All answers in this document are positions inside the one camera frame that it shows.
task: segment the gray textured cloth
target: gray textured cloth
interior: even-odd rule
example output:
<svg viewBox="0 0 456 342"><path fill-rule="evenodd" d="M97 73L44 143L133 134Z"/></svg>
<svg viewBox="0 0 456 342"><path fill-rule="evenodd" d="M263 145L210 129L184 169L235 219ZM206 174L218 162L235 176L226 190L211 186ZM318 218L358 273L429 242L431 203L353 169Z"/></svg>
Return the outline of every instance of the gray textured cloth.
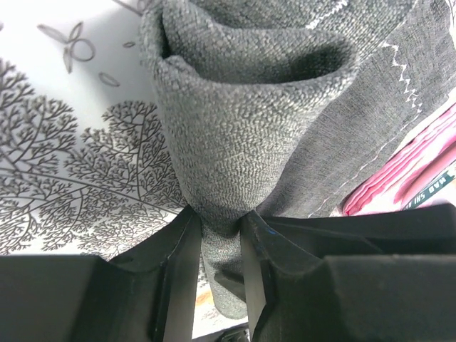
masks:
<svg viewBox="0 0 456 342"><path fill-rule="evenodd" d="M417 108L431 114L454 86L448 8L421 1L398 28L413 2L166 0L145 12L142 58L182 192L204 221L204 265L225 316L247 314L214 281L241 273L236 220L256 207L329 214L390 156ZM395 56L418 62L422 105L404 94L415 85Z"/></svg>

